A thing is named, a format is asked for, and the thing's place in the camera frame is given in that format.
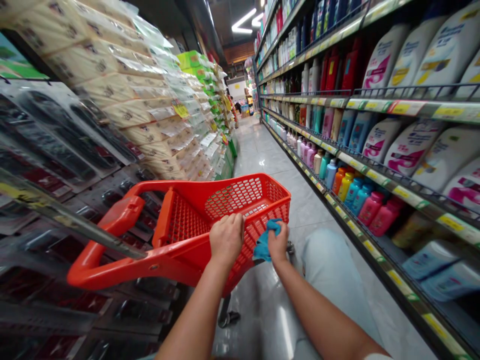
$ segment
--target pink bottle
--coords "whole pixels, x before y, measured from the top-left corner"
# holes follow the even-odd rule
[[[332,124],[334,123],[334,108],[327,107],[325,115],[323,116],[323,126],[321,128],[321,134],[325,138],[330,138],[332,132]]]
[[[317,147],[315,144],[311,145],[311,149],[308,150],[308,153],[306,154],[306,165],[310,168],[314,168],[314,156],[317,153]]]
[[[303,160],[304,163],[307,162],[307,159],[308,159],[307,155],[309,154],[309,150],[311,149],[312,149],[312,143],[308,142],[308,144],[303,149],[303,152],[301,153],[301,159]]]
[[[358,219],[365,225],[369,226],[382,207],[383,199],[384,195],[381,192],[373,191],[365,200],[365,203],[358,214]]]
[[[405,203],[397,197],[392,197],[383,205],[375,218],[371,222],[368,229],[375,236],[382,236],[389,229],[395,219],[400,215],[400,209]]]
[[[304,159],[304,151],[306,147],[307,147],[307,139],[303,138],[303,141],[300,144],[300,154],[299,154],[302,160]]]

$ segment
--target hand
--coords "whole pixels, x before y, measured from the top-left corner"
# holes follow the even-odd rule
[[[278,221],[281,230],[278,236],[275,236],[275,231],[270,230],[268,232],[268,251],[270,252],[271,261],[275,263],[287,260],[287,244],[289,242],[289,226]]]
[[[232,268],[244,242],[242,214],[225,215],[210,230],[211,262]]]

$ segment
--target person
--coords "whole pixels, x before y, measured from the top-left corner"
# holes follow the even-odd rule
[[[353,270],[355,265],[345,240],[325,228],[319,228],[310,235],[303,252],[303,277],[287,258],[288,225],[281,221],[278,224],[281,227],[278,236],[273,230],[268,234],[268,250],[273,267],[314,350],[325,360],[391,359],[378,344],[380,340],[372,338],[380,337],[363,296],[360,279],[356,278],[358,273]],[[225,215],[213,225],[210,230],[211,259],[155,360],[211,358],[222,290],[242,249],[243,234],[244,218],[241,214]],[[309,266],[308,262],[312,260],[309,257],[320,261],[320,267]],[[329,275],[332,271],[343,272],[339,276],[345,283],[336,283]],[[296,344],[299,349],[295,350],[295,359],[310,358],[305,345]]]
[[[237,101],[235,103],[235,109],[241,114],[242,113],[242,105]]]

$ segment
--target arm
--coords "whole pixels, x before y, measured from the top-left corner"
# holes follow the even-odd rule
[[[209,359],[222,291],[242,249],[244,219],[225,215],[210,230],[211,259],[155,360]]]
[[[268,234],[273,266],[300,322],[317,352],[325,359],[364,359],[369,354],[389,354],[353,320],[314,289],[287,260],[287,224]]]

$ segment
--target cart basket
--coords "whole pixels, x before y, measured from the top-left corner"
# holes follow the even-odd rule
[[[289,221],[290,193],[264,173],[220,181],[143,181],[115,203],[98,226],[118,237],[135,226],[144,192],[164,192],[153,249],[141,259],[123,258],[100,266],[106,248],[90,241],[68,272],[68,283],[100,290],[145,277],[164,277],[195,287],[210,257],[209,233],[225,215],[245,218],[244,242],[223,291],[229,294],[250,269],[253,251],[267,221]]]

